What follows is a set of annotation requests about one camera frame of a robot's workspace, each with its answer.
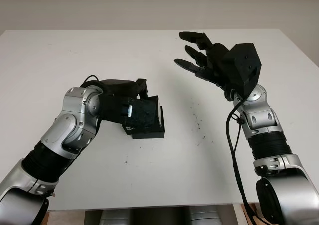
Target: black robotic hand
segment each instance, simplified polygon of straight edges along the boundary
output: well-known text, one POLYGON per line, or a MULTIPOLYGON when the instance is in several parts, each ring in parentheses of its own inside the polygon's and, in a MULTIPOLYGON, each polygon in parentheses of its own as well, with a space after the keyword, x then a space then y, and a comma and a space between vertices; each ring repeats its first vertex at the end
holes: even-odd
POLYGON ((197 65, 183 59, 175 59, 182 68, 195 73, 195 76, 210 81, 225 92, 225 98, 234 100, 237 92, 245 98, 258 82, 261 62, 253 43, 236 44, 228 50, 220 43, 212 43, 205 33, 180 32, 181 39, 196 43, 206 55, 185 46, 186 52, 196 60, 197 65))
POLYGON ((107 120, 121 124, 126 134, 133 138, 164 137, 162 106, 158 96, 148 97, 146 79, 138 78, 135 82, 117 79, 99 81, 97 77, 96 80, 87 79, 81 87, 95 86, 103 91, 99 95, 97 131, 101 121, 107 120))

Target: black object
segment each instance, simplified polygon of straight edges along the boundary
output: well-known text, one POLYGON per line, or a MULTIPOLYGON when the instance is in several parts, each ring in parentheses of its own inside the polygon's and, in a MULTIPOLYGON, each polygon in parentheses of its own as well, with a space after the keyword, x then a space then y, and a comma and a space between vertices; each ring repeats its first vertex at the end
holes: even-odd
POLYGON ((72 161, 54 153, 40 141, 34 147, 34 150, 22 160, 21 164, 23 169, 32 177, 53 183, 58 181, 72 161))
POLYGON ((160 105, 158 96, 149 97, 149 100, 154 102, 156 106, 154 122, 145 131, 143 129, 138 129, 131 126, 122 126, 126 134, 131 134, 133 139, 154 139, 154 138, 164 138, 165 135, 165 124, 164 124, 164 114, 163 107, 160 105))
POLYGON ((41 225, 46 212, 48 211, 48 207, 49 207, 49 200, 48 199, 44 199, 42 207, 40 208, 37 216, 35 217, 32 225, 41 225))
POLYGON ((282 131, 254 135, 248 139, 248 143, 255 159, 292 153, 282 131))
POLYGON ((272 224, 285 224, 277 195, 271 183, 265 178, 256 183, 257 196, 261 211, 272 224))
POLYGON ((158 119, 158 97, 148 97, 146 79, 108 79, 85 81, 81 87, 97 86, 103 90, 99 95, 98 126, 102 120, 122 124, 126 134, 134 138, 163 138, 163 116, 158 119))
POLYGON ((179 36, 185 41, 196 43, 200 50, 206 50, 206 55, 185 46, 186 52, 199 66, 182 59, 175 59, 175 63, 221 87, 227 100, 232 101, 235 92, 245 98, 256 87, 261 62, 253 43, 236 44, 228 50, 220 43, 212 44, 205 33, 180 32, 179 36))

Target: black robot arm segment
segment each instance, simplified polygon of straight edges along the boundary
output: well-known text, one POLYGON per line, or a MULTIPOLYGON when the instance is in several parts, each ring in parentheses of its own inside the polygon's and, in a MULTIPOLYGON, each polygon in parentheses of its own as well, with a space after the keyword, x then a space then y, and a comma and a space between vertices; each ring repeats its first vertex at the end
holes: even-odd
MULTIPOLYGON (((0 224, 41 223, 47 197, 54 195, 59 177, 92 142, 102 120, 131 126, 129 134, 157 136, 153 128, 162 107, 153 98, 147 96, 146 79, 88 81, 69 89, 51 128, 1 182, 0 224)), ((159 130, 163 137, 164 128, 159 130)))
MULTIPOLYGON (((197 77, 219 86, 226 99, 234 101, 238 107, 238 122, 252 148, 255 171, 262 177, 256 189, 265 218, 274 224, 319 224, 318 192, 298 156, 287 145, 278 118, 267 103, 266 90, 257 85, 261 63, 254 45, 236 44, 228 50, 220 43, 211 43, 204 33, 181 32, 179 35, 183 40, 196 43, 200 50, 206 50, 206 55, 185 46, 186 52, 199 66, 182 59, 175 59, 175 62, 197 77)), ((234 168, 237 168, 232 147, 231 150, 234 168)), ((239 171, 234 171, 238 186, 242 188, 239 171)), ((255 214, 245 201, 252 219, 255 214)))

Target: black box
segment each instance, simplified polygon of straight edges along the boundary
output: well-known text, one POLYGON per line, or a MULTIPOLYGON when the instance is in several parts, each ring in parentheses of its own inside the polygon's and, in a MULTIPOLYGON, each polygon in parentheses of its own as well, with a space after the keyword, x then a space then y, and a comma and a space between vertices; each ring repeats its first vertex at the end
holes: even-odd
POLYGON ((163 107, 160 105, 158 96, 148 97, 147 100, 154 101, 156 103, 156 113, 153 125, 146 130, 135 129, 131 126, 122 125, 127 135, 132 135, 133 139, 154 139, 164 138, 165 124, 163 107))

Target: robotic hand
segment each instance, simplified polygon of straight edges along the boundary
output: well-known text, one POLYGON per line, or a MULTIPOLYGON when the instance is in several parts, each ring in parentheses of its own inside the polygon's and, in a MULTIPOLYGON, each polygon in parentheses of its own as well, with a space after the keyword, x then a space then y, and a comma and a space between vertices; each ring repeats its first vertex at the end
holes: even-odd
POLYGON ((283 129, 273 109, 267 103, 265 88, 258 85, 261 68, 252 43, 236 44, 228 50, 220 43, 211 43, 205 33, 181 32, 180 38, 196 43, 206 55, 185 46, 186 52, 196 60, 191 62, 175 59, 182 68, 195 76, 215 83, 225 92, 234 109, 226 123, 226 134, 233 158, 236 181, 252 224, 254 211, 247 203, 235 151, 231 145, 228 125, 237 110, 246 139, 255 158, 257 195, 265 218, 273 224, 319 224, 319 194, 304 170, 298 156, 286 144, 283 129))
POLYGON ((122 124, 133 138, 164 137, 162 107, 157 96, 147 96, 146 79, 87 79, 67 91, 51 128, 1 182, 1 225, 41 223, 47 197, 54 195, 59 177, 92 142, 102 120, 122 124))

